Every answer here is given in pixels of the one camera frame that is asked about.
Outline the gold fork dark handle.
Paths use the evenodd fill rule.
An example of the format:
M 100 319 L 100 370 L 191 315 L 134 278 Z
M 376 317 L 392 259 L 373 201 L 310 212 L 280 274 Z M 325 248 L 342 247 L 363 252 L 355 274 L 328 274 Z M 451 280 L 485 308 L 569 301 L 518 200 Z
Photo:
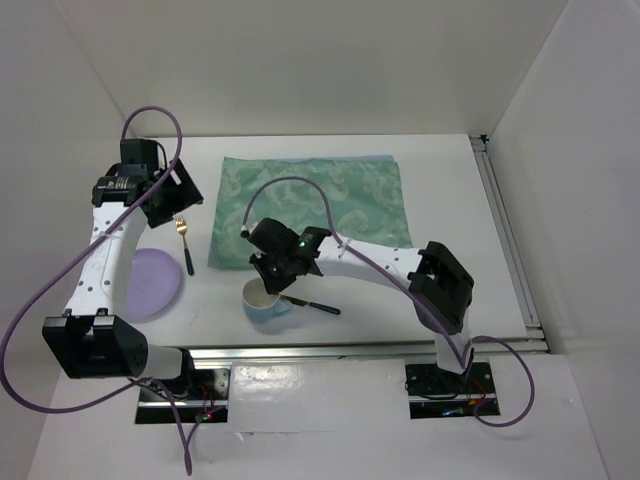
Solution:
M 185 257 L 186 270 L 189 276 L 195 275 L 194 264 L 191 256 L 191 252 L 189 249 L 188 241 L 187 241 L 187 233 L 188 233 L 188 225 L 183 216 L 175 217 L 176 231 L 181 236 L 183 252 Z

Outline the blue mug white inside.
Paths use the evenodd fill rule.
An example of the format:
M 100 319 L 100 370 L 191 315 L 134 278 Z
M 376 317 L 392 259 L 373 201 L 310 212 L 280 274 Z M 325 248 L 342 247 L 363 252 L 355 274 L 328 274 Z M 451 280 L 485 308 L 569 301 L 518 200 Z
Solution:
M 251 326 L 259 333 L 276 335 L 290 327 L 292 304 L 278 295 L 269 294 L 259 278 L 244 285 L 242 308 Z

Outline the purple plate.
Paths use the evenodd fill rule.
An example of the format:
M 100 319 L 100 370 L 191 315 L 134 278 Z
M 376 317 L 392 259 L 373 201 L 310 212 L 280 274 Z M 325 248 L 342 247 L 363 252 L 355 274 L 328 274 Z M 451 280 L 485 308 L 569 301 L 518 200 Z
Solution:
M 167 252 L 155 248 L 138 249 L 130 272 L 126 300 L 126 319 L 145 323 L 168 307 L 182 282 L 178 262 Z

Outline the green patterned cloth placemat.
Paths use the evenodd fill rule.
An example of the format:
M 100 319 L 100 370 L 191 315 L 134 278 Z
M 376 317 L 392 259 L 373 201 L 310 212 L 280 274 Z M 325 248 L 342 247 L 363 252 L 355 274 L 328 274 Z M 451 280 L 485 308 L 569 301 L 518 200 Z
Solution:
M 297 177 L 321 187 L 338 233 L 385 246 L 413 246 L 400 169 L 390 155 L 265 160 L 226 157 L 216 199 L 209 267 L 250 267 L 253 248 L 240 236 L 244 218 L 251 225 L 273 218 L 298 233 L 308 226 L 328 226 L 320 194 Z

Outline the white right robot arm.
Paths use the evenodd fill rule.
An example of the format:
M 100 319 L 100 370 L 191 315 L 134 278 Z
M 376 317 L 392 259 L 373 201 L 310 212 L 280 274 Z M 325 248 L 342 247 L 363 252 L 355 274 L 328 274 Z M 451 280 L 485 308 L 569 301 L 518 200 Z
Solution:
M 474 280 L 445 245 L 388 247 L 319 227 L 298 234 L 271 218 L 244 225 L 241 237 L 254 247 L 249 262 L 269 293 L 281 293 L 307 275 L 361 280 L 403 293 L 435 335 L 440 387 L 457 392 L 469 383 L 473 347 L 466 316 Z

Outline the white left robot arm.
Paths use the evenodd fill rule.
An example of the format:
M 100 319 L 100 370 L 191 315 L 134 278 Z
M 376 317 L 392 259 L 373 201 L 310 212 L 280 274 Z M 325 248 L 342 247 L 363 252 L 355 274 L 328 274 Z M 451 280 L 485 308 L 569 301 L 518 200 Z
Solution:
M 153 377 L 172 397 L 184 399 L 198 377 L 185 349 L 152 345 L 125 319 L 143 231 L 203 201 L 184 165 L 162 163 L 160 153 L 154 140 L 121 141 L 119 162 L 92 189 L 94 248 L 63 313 L 45 319 L 42 335 L 71 379 Z

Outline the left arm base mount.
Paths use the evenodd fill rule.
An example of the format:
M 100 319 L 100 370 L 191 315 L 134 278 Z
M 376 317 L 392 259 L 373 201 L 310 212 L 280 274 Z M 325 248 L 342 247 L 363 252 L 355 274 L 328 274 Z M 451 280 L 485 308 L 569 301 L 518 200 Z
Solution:
M 228 421 L 231 369 L 225 366 L 196 369 L 189 377 L 164 381 L 174 398 L 178 416 L 187 425 Z M 174 424 L 166 392 L 155 383 L 140 388 L 134 422 L 138 425 Z

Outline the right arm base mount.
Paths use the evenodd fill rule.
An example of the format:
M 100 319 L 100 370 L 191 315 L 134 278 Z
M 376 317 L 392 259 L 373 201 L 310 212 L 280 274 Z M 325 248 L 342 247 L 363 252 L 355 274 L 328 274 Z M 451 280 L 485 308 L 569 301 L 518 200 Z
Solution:
M 488 362 L 477 362 L 459 377 L 435 363 L 405 365 L 405 390 L 412 420 L 500 414 L 493 373 Z

